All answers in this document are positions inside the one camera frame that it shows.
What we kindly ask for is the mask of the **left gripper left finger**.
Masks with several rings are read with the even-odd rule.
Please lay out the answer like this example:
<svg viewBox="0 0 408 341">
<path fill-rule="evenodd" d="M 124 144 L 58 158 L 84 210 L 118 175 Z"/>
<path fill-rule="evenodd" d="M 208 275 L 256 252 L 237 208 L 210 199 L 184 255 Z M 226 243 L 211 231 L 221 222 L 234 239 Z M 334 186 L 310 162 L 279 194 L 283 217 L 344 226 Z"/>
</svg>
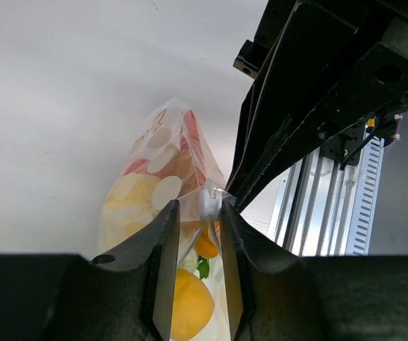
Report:
<svg viewBox="0 0 408 341">
<path fill-rule="evenodd" d="M 0 254 L 0 340 L 167 340 L 180 205 L 92 260 Z"/>
</svg>

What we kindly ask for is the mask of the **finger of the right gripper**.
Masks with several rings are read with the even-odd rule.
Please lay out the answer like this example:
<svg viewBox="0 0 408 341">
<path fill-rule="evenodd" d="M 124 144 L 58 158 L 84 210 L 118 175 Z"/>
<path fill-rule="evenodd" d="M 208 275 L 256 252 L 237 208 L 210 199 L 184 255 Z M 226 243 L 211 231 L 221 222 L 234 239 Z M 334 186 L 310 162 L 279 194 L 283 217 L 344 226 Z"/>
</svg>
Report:
<svg viewBox="0 0 408 341">
<path fill-rule="evenodd" d="M 408 93 L 408 74 L 403 80 L 386 84 L 379 83 L 376 77 L 370 75 L 370 67 L 375 66 L 382 57 L 386 57 L 390 62 L 399 63 L 402 67 L 408 67 L 408 58 L 378 44 L 362 56 L 310 111 L 308 114 L 310 120 L 305 124 L 306 131 L 310 131 L 320 118 L 325 120 L 316 132 L 317 137 L 323 140 L 320 146 Z M 233 194 L 237 198 L 235 208 L 245 209 L 260 192 Z"/>
<path fill-rule="evenodd" d="M 320 118 L 308 114 L 343 75 L 345 53 L 360 26 L 354 1 L 269 1 L 247 60 L 263 61 L 242 103 L 227 190 L 259 193 L 289 166 L 317 148 Z"/>
</svg>

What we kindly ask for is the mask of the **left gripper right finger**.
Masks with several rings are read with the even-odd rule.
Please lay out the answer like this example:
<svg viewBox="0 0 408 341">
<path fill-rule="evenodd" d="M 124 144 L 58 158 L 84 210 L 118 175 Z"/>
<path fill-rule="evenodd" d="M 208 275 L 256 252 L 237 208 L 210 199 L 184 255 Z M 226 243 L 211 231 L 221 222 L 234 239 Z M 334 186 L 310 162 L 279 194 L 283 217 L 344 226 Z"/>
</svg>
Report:
<svg viewBox="0 0 408 341">
<path fill-rule="evenodd" d="M 232 340 L 408 340 L 408 256 L 300 257 L 224 203 Z"/>
</svg>

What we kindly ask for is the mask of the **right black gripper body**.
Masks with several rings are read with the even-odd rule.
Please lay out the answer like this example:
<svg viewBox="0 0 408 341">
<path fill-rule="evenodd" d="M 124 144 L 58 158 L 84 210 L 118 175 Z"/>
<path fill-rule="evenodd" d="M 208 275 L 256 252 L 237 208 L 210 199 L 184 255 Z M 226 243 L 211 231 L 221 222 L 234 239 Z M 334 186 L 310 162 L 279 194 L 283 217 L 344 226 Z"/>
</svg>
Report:
<svg viewBox="0 0 408 341">
<path fill-rule="evenodd" d="M 408 1 L 268 1 L 233 66 L 254 80 L 273 72 L 288 85 L 334 85 L 381 43 L 408 58 Z M 386 84 L 408 67 L 382 57 L 369 73 Z"/>
</svg>

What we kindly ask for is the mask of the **yellow toy lemon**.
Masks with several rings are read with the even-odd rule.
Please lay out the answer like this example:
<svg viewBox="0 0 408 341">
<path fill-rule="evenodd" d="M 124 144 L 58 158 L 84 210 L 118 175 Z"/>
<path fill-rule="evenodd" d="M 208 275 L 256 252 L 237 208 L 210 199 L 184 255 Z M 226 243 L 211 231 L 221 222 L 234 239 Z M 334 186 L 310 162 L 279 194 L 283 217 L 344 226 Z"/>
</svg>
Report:
<svg viewBox="0 0 408 341">
<path fill-rule="evenodd" d="M 191 340 L 208 324 L 214 307 L 214 300 L 208 287 L 191 272 L 178 268 L 170 338 Z"/>
</svg>

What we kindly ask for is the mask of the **green toy cabbage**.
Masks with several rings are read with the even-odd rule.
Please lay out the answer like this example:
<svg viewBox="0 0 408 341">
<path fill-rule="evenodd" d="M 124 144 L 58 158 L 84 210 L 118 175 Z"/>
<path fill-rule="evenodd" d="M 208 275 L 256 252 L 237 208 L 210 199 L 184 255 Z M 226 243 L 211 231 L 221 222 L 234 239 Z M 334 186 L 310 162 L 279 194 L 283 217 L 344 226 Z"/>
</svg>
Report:
<svg viewBox="0 0 408 341">
<path fill-rule="evenodd" d="M 194 250 L 191 250 L 181 262 L 180 267 L 192 274 L 197 274 L 199 279 L 208 278 L 210 275 L 210 261 Z"/>
</svg>

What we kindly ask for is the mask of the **polka dot zip bag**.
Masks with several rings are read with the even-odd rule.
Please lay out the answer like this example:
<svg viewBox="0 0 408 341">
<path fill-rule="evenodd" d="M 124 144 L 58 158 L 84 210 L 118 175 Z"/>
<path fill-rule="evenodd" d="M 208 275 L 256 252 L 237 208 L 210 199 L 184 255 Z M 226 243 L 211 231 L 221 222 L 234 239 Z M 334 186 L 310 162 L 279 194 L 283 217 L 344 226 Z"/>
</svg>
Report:
<svg viewBox="0 0 408 341">
<path fill-rule="evenodd" d="M 178 99 L 170 99 L 154 112 L 160 109 L 178 107 L 191 109 L 186 103 Z M 152 116 L 149 116 L 146 130 L 150 127 Z M 203 147 L 203 164 L 197 165 L 195 171 L 186 178 L 169 175 L 160 178 L 161 181 L 154 190 L 152 205 L 156 209 L 154 218 L 172 200 L 180 205 L 180 234 L 178 240 L 177 269 L 186 258 L 205 228 L 210 224 L 210 240 L 215 243 L 219 254 L 210 261 L 210 275 L 201 281 L 208 287 L 214 300 L 214 311 L 208 324 L 191 340 L 229 340 L 230 324 L 227 312 L 227 298 L 225 290 L 225 275 L 222 262 L 220 223 L 214 215 L 205 216 L 200 208 L 200 199 L 206 196 L 211 200 L 227 197 L 225 192 L 225 178 L 209 148 L 200 127 L 200 142 Z"/>
</svg>

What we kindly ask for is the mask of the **yellow toy pear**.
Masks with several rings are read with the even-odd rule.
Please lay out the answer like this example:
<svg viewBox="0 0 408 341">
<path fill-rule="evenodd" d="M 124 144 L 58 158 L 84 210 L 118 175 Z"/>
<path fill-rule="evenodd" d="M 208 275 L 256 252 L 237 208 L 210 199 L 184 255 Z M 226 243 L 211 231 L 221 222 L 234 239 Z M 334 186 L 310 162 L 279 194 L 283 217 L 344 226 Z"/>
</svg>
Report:
<svg viewBox="0 0 408 341">
<path fill-rule="evenodd" d="M 156 209 L 152 196 L 161 179 L 149 174 L 129 173 L 108 193 L 97 238 L 97 251 L 108 251 L 150 223 Z"/>
</svg>

